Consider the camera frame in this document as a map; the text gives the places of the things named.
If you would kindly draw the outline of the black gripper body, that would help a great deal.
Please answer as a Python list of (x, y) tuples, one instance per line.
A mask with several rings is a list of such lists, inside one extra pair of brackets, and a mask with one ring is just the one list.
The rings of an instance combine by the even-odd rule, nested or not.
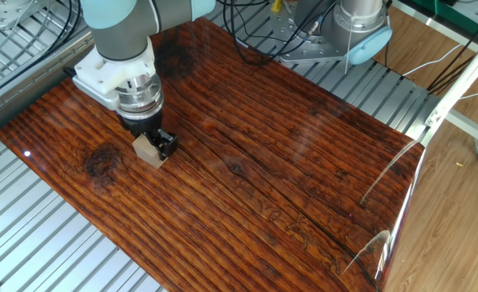
[(126, 131), (141, 130), (144, 132), (143, 134), (146, 135), (149, 131), (162, 128), (162, 116), (163, 113), (161, 109), (148, 118), (124, 118), (121, 114), (117, 114), (120, 124)]

